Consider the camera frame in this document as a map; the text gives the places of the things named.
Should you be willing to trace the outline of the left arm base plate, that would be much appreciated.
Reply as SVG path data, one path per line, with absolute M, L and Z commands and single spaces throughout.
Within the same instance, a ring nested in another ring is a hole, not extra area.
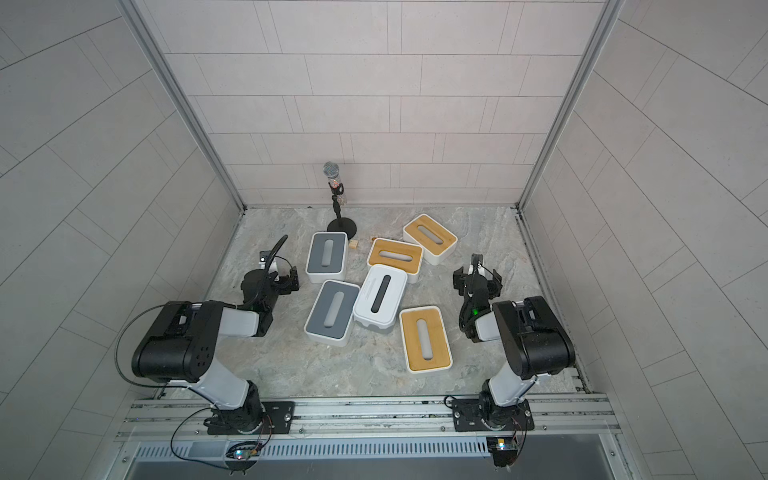
M 294 407 L 291 401 L 267 401 L 257 407 L 245 404 L 238 409 L 215 411 L 203 425 L 209 435 L 287 434 Z

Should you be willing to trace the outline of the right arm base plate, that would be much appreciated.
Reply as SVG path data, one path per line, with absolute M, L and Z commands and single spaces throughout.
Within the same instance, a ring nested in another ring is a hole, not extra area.
M 460 399 L 447 395 L 443 404 L 452 411 L 457 432 L 527 432 L 535 429 L 528 400 L 500 407 L 490 397 Z

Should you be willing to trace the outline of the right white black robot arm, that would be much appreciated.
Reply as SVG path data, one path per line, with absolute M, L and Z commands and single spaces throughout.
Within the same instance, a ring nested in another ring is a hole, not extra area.
M 484 381 L 478 397 L 450 402 L 458 431 L 525 432 L 534 428 L 526 394 L 542 376 L 575 364 L 575 348 L 541 296 L 501 301 L 502 277 L 487 270 L 481 254 L 468 268 L 453 272 L 453 288 L 463 297 L 459 328 L 474 343 L 500 341 L 505 360 Z

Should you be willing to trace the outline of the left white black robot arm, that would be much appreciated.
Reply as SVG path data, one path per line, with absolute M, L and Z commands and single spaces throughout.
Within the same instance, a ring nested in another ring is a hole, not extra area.
M 245 274 L 241 304 L 168 302 L 133 354 L 134 376 L 189 389 L 210 404 L 212 416 L 204 421 L 210 435 L 290 431 L 293 402 L 262 402 L 253 381 L 238 377 L 216 358 L 221 337 L 265 336 L 278 298 L 299 289 L 297 269 L 290 266 L 281 275 L 275 265 L 287 239 L 282 236 L 271 250 L 262 252 L 259 267 Z

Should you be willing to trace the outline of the grey lid tissue box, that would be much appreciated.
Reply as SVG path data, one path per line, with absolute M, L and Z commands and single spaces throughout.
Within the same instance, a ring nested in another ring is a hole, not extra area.
M 326 280 L 344 281 L 348 236 L 345 232 L 315 232 L 306 263 L 306 274 L 313 284 Z
M 353 321 L 353 307 L 360 287 L 356 284 L 326 280 L 313 304 L 304 332 L 313 341 L 344 347 L 348 344 Z

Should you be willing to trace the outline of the white lid tissue box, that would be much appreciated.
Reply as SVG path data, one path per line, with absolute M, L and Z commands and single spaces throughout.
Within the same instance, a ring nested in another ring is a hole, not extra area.
M 371 331 L 390 332 L 407 281 L 405 271 L 387 265 L 371 266 L 353 307 L 354 320 Z

